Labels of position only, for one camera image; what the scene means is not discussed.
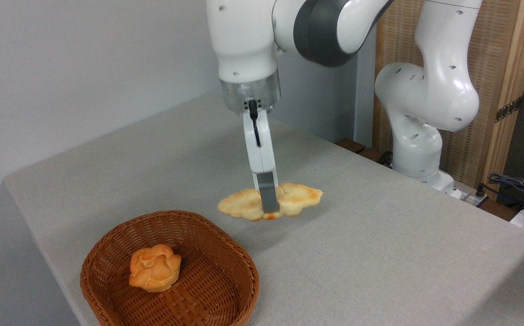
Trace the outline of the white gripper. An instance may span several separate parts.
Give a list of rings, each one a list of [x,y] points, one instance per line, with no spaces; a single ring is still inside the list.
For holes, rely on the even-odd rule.
[[[252,173],[255,173],[257,189],[260,192],[264,213],[279,212],[276,188],[278,179],[275,176],[275,156],[272,146],[270,125],[267,111],[258,110],[256,120],[250,117],[250,111],[242,114],[246,151]]]

